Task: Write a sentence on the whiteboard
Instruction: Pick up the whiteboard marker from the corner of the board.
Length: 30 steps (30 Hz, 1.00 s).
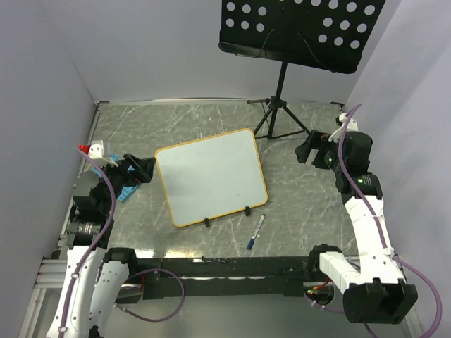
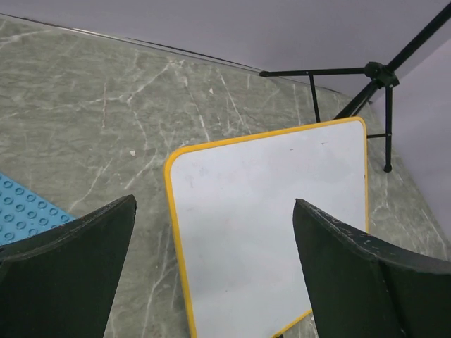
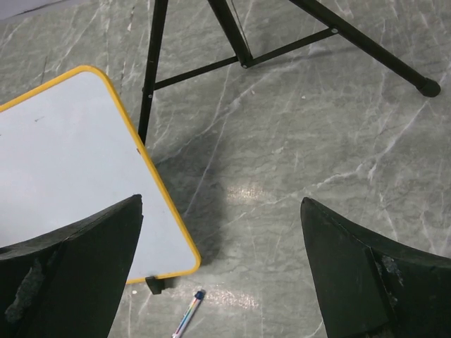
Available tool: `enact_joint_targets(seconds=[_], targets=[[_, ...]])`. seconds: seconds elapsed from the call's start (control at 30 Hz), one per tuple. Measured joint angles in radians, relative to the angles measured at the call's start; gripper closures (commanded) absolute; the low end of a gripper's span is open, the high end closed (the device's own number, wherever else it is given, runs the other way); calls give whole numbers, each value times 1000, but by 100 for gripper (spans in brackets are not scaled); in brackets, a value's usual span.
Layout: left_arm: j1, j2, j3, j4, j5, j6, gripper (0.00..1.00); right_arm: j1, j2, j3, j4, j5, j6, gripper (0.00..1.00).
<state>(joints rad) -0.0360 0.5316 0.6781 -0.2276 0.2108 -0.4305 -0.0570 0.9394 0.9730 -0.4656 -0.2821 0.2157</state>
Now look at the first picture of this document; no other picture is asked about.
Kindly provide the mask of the yellow framed whiteboard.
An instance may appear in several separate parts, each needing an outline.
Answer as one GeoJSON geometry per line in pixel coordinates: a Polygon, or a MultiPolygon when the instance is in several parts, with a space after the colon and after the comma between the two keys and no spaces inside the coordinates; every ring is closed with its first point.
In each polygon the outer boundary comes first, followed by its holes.
{"type": "Polygon", "coordinates": [[[249,128],[160,148],[155,158],[171,222],[178,228],[268,201],[256,139],[249,128]]]}

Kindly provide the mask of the white blue whiteboard marker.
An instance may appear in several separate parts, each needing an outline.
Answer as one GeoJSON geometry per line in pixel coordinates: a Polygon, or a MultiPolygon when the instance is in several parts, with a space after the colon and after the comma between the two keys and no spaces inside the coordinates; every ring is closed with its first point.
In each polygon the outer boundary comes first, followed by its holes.
{"type": "Polygon", "coordinates": [[[260,231],[262,225],[264,224],[265,219],[266,219],[266,215],[262,214],[260,219],[259,219],[259,221],[258,221],[258,223],[257,223],[257,227],[256,227],[253,235],[251,236],[251,238],[249,240],[249,243],[247,245],[247,250],[248,251],[250,251],[252,249],[252,247],[254,246],[255,240],[256,240],[256,238],[257,238],[257,236],[259,234],[259,231],[260,231]]]}

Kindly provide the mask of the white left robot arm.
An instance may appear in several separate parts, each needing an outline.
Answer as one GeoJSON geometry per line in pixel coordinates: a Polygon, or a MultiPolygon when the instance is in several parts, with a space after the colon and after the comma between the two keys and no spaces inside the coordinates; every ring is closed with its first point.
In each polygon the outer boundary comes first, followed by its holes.
{"type": "Polygon", "coordinates": [[[108,247],[116,200],[124,187],[151,182],[155,163],[125,154],[76,179],[66,273],[47,337],[102,336],[122,285],[140,272],[134,249],[108,247]]]}

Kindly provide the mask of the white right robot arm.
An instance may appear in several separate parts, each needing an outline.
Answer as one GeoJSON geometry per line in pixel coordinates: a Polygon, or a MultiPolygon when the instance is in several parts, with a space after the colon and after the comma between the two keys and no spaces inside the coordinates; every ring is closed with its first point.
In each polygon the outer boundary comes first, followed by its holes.
{"type": "Polygon", "coordinates": [[[399,324],[418,293],[392,259],[381,184],[369,172],[372,145],[372,138],[363,132],[346,132],[340,146],[329,134],[313,130],[295,149],[299,163],[306,163],[315,149],[313,166],[335,173],[335,186],[352,222],[359,256],[359,268],[354,268],[341,249],[319,244],[309,253],[307,270],[315,280],[328,277],[340,290],[351,323],[399,324]]]}

